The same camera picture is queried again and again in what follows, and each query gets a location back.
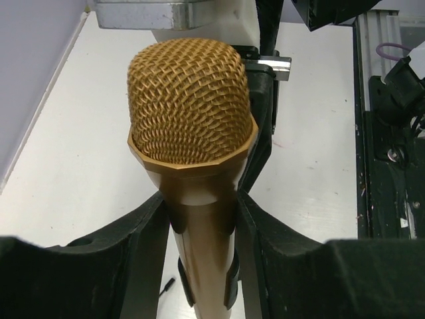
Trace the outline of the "black tripod microphone stand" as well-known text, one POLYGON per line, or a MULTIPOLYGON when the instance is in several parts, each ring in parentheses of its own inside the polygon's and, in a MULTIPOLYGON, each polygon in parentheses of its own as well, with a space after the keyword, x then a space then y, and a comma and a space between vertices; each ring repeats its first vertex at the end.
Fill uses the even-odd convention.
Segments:
POLYGON ((175 278, 170 278, 165 284, 165 286, 163 287, 163 289, 161 290, 161 292, 159 293, 159 297, 161 297, 163 294, 168 292, 171 289, 171 287, 175 284, 175 281, 176 281, 175 278))

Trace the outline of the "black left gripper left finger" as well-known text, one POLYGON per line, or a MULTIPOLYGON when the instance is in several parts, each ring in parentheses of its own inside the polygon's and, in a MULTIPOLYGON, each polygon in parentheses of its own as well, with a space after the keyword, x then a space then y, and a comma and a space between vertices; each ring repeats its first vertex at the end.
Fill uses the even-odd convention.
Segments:
POLYGON ((156 317, 168 233, 156 193, 64 247, 2 237, 1 317, 156 317))

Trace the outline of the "black round-base clip stand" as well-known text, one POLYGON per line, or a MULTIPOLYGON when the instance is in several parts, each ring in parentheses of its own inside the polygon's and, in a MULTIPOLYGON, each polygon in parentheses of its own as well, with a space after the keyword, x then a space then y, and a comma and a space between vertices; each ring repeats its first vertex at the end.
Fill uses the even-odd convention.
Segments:
POLYGON ((238 297, 240 261, 237 252, 234 252, 230 261, 227 271, 223 271, 210 263, 184 263, 182 258, 178 259, 179 275, 187 302, 199 318, 230 316, 238 297))

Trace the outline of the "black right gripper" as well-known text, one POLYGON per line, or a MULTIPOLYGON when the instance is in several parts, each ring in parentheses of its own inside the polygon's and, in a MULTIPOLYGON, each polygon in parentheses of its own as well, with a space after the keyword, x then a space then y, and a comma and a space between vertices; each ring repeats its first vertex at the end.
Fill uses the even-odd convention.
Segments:
POLYGON ((289 80, 292 59, 280 56, 261 55, 256 47, 234 45, 246 67, 250 91, 250 107, 258 126, 258 137, 248 156, 246 169, 239 182, 245 192, 252 189, 272 151, 272 135, 276 129, 279 87, 289 80))

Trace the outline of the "gold microphone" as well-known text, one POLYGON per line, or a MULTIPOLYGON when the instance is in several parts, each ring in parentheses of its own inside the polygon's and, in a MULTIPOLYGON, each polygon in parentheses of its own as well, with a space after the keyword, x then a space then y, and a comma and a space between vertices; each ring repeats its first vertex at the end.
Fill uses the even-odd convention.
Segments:
POLYGON ((128 144, 167 204, 179 258, 227 271, 258 133, 241 56, 212 39, 155 43, 132 59, 127 97, 128 144))

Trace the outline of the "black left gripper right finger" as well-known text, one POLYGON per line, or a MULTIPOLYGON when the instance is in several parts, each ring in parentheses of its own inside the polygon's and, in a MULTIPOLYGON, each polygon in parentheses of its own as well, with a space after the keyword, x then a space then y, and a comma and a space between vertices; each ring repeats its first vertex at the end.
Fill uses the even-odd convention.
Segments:
POLYGON ((318 243, 238 194, 247 318, 423 318, 424 241, 318 243))

